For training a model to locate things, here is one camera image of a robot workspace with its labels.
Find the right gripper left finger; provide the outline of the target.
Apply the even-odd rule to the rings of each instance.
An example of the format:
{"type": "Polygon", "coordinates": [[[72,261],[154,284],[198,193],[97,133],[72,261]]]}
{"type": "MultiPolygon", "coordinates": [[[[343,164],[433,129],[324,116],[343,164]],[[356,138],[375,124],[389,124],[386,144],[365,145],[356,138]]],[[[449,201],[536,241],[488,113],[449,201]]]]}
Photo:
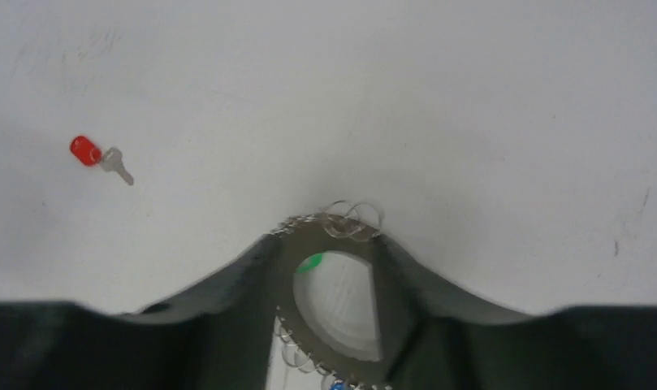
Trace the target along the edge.
{"type": "Polygon", "coordinates": [[[188,288],[132,313],[0,301],[0,389],[263,389],[274,327],[265,235],[188,288]]]}

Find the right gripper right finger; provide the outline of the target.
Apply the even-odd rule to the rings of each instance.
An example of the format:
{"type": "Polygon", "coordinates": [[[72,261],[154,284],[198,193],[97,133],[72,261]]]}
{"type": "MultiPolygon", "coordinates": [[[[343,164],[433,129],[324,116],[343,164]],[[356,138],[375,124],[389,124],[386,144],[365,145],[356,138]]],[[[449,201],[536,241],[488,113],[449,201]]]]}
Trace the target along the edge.
{"type": "Polygon", "coordinates": [[[395,389],[657,389],[657,305],[576,305],[529,315],[417,262],[387,236],[374,252],[417,325],[395,389]]]}

